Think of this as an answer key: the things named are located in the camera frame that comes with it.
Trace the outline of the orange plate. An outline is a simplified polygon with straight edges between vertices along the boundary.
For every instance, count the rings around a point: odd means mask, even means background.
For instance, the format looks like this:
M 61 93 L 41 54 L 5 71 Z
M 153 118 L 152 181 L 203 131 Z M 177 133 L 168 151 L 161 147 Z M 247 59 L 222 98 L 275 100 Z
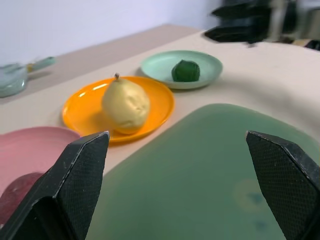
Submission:
M 147 77 L 125 76 L 140 85 L 150 100 L 150 112 L 144 126 L 136 133 L 125 135 L 114 131 L 103 113 L 101 101 L 105 90 L 114 80 L 107 78 L 88 84 L 71 95 L 62 109 L 62 120 L 66 127 L 82 137 L 101 131 L 110 132 L 110 142 L 125 143 L 141 139 L 162 126 L 175 109 L 175 98 L 164 84 Z

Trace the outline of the pink plate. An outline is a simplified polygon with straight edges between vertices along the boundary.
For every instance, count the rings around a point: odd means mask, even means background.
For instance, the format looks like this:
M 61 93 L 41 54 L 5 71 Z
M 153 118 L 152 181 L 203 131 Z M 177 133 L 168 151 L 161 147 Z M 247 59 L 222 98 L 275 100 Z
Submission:
M 46 172 L 65 147 L 79 138 L 80 135 L 70 129 L 53 126 L 0 134 L 0 196 L 20 176 Z

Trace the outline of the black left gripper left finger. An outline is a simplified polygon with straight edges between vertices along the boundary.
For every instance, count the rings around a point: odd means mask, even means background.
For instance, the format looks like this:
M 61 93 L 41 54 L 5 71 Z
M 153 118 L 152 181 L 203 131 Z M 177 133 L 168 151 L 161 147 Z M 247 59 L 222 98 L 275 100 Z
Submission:
M 0 240 L 85 240 L 101 192 L 109 132 L 66 146 L 0 229 Z

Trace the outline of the light green plate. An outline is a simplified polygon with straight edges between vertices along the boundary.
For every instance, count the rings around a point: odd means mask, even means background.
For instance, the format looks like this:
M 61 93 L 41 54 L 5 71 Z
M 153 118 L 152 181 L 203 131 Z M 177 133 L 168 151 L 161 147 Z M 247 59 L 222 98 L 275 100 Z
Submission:
M 197 81 L 177 82 L 173 80 L 172 69 L 180 62 L 195 62 L 199 66 L 200 75 Z M 192 50 L 172 50 L 154 54 L 140 65 L 141 72 L 155 79 L 170 89 L 191 90 L 205 87 L 216 81 L 222 73 L 223 64 L 216 57 Z

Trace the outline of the light green toy pan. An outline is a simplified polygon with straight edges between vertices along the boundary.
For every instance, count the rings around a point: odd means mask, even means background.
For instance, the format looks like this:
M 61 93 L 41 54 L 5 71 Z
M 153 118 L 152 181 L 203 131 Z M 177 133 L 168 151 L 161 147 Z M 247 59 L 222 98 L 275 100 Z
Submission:
M 53 56 L 28 63 L 11 63 L 0 66 L 0 98 L 7 98 L 22 92 L 28 82 L 28 74 L 53 65 Z

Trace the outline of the dark red fruit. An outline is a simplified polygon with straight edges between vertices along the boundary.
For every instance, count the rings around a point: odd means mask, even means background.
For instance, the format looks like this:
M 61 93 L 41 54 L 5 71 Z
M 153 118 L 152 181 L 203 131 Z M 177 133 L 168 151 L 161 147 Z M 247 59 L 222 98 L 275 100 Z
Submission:
M 42 172 L 28 173 L 18 177 L 7 186 L 0 197 L 0 229 L 42 175 Z

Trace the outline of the yellow pear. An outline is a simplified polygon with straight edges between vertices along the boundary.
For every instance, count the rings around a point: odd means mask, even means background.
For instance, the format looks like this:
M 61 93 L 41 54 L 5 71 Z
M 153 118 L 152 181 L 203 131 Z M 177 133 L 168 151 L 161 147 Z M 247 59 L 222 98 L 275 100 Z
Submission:
M 146 123 L 151 103 L 145 90 L 138 84 L 114 74 L 114 80 L 104 92 L 102 110 L 113 130 L 131 135 Z

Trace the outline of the dark green round fruit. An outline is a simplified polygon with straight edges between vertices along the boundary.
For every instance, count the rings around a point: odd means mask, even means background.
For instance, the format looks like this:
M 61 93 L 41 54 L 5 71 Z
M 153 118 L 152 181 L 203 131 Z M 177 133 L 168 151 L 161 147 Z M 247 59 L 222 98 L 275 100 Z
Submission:
M 171 70 L 174 82 L 190 83 L 200 79 L 200 67 L 194 61 L 181 60 Z

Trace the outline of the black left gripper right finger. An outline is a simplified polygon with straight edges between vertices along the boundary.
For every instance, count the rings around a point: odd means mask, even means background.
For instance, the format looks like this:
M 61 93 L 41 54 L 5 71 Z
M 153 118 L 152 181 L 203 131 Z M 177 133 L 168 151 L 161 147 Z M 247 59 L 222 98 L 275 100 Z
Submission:
M 320 166 L 296 143 L 247 131 L 258 184 L 286 240 L 320 240 Z

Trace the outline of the black stacked equipment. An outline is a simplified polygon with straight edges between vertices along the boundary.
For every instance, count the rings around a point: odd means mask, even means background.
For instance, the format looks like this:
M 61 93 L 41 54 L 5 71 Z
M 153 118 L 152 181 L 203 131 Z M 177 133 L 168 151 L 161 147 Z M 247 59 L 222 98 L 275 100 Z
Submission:
M 223 0 L 210 15 L 218 25 L 203 36 L 217 43 L 292 42 L 304 0 Z

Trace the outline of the green rectangular tray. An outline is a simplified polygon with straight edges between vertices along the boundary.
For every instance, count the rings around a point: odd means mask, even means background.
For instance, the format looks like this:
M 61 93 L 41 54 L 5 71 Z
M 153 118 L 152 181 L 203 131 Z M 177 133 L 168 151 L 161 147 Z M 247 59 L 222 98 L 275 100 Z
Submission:
M 319 144 L 296 128 L 231 104 L 209 104 L 108 172 L 86 240 L 286 240 L 257 181 L 248 130 Z

